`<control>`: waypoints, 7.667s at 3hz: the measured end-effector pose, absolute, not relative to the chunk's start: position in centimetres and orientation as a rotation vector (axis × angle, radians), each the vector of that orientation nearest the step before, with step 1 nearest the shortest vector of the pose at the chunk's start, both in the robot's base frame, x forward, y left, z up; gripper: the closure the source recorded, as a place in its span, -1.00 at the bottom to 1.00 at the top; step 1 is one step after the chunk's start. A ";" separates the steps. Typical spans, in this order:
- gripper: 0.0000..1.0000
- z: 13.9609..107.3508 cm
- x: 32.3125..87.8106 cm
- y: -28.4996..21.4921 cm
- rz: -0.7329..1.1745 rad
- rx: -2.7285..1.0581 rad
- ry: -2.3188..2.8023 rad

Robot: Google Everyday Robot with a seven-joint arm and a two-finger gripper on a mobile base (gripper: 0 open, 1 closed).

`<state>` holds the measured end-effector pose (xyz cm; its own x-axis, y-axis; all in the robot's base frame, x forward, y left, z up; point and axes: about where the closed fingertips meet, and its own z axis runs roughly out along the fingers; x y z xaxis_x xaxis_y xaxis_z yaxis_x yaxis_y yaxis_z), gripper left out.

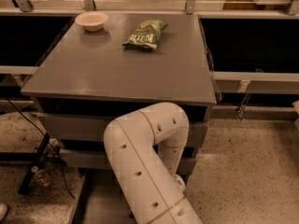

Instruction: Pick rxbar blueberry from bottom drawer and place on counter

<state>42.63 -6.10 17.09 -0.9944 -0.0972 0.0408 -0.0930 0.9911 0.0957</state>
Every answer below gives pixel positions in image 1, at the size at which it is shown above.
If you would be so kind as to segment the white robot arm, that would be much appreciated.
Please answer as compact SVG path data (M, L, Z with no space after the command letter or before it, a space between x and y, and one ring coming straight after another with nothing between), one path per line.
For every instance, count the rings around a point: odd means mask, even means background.
M107 158L137 224L203 224L177 175L188 134L186 113L172 103L147 106L107 125Z

